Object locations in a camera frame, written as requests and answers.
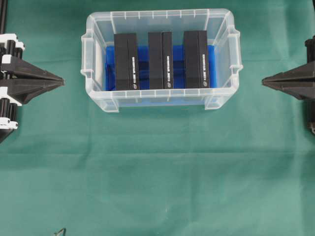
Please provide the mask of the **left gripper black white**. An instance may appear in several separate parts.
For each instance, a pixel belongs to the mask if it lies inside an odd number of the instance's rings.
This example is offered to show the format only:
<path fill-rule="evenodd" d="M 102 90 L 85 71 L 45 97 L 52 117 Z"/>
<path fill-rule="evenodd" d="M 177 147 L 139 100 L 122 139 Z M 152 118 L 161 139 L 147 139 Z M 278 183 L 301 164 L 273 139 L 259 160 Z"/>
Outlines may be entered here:
<path fill-rule="evenodd" d="M 64 86 L 63 78 L 40 69 L 22 59 L 25 49 L 17 35 L 0 35 L 0 128 L 17 129 L 16 115 L 18 107 L 28 104 L 33 98 Z M 7 80 L 11 74 L 21 79 Z"/>

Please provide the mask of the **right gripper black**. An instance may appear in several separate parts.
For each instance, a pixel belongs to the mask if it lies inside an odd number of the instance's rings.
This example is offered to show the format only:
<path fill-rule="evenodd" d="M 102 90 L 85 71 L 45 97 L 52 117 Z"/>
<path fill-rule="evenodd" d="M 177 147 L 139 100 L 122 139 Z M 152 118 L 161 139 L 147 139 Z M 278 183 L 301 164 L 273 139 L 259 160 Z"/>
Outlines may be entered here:
<path fill-rule="evenodd" d="M 315 133 L 315 83 L 288 82 L 306 80 L 315 77 L 315 37 L 305 41 L 307 48 L 307 63 L 286 72 L 280 72 L 262 80 L 262 84 L 274 90 L 289 94 L 298 100 L 307 101 L 307 125 Z"/>

